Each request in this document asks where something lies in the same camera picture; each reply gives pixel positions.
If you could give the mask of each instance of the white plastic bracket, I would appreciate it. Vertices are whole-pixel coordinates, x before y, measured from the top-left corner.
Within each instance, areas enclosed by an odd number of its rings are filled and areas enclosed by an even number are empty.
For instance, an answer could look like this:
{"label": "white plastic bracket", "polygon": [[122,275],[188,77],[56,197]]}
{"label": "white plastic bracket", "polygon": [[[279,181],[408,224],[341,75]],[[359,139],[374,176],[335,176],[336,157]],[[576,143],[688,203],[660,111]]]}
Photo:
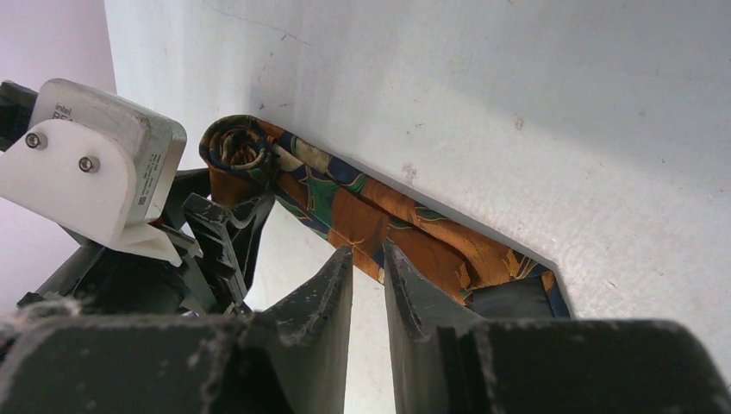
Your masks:
{"label": "white plastic bracket", "polygon": [[[25,136],[43,137],[27,145]],[[137,182],[134,162],[114,139],[59,119],[33,126],[0,156],[0,197],[116,251],[180,266],[168,236],[146,224],[127,225]],[[98,166],[79,167],[89,157]]]}

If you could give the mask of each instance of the dirt speck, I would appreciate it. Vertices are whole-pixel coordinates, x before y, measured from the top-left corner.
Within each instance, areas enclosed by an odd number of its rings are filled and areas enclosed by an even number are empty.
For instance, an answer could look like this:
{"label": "dirt speck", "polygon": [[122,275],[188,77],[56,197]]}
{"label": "dirt speck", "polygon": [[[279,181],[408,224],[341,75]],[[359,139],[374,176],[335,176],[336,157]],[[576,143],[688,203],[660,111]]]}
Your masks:
{"label": "dirt speck", "polygon": [[517,114],[515,114],[515,130],[522,131],[523,125],[525,125],[525,119],[523,119],[522,116],[518,116]]}
{"label": "dirt speck", "polygon": [[401,167],[401,171],[404,174],[404,177],[406,178],[406,185],[409,187],[414,186],[414,180],[416,179],[417,171],[414,168],[414,165],[411,163],[404,164],[403,167]]}

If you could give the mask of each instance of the metal screw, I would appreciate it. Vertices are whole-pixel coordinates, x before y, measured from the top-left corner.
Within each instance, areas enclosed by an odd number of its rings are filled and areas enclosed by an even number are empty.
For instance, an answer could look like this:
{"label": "metal screw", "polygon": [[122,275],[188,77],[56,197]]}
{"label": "metal screw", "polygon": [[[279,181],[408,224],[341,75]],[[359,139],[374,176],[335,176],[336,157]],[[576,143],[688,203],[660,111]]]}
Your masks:
{"label": "metal screw", "polygon": [[32,149],[43,149],[46,146],[46,136],[31,132],[25,135],[25,145]]}
{"label": "metal screw", "polygon": [[78,168],[85,173],[99,171],[99,159],[97,157],[82,157],[78,161]]}

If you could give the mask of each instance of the cloth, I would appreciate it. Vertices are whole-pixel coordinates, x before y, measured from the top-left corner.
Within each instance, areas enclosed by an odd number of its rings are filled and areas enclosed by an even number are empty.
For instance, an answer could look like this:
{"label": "cloth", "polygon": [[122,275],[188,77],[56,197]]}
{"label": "cloth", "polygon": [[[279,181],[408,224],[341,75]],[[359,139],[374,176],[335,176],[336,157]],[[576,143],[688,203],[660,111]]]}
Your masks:
{"label": "cloth", "polygon": [[227,116],[205,132],[212,199],[234,206],[263,191],[353,264],[384,282],[384,246],[396,244],[416,269],[461,304],[472,291],[541,278],[555,317],[568,317],[553,272],[373,179],[302,138],[253,116]]}

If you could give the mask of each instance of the white table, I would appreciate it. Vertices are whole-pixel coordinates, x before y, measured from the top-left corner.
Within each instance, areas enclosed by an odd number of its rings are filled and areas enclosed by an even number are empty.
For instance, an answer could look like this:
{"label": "white table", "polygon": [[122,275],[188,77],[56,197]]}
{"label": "white table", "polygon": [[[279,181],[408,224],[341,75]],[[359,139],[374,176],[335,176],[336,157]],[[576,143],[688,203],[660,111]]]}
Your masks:
{"label": "white table", "polygon": [[[260,116],[544,259],[576,317],[683,323],[731,377],[731,3],[106,6],[117,90],[186,127],[184,167],[215,119]],[[266,226],[259,308],[333,251]],[[358,273],[347,412],[393,411],[387,337]]]}

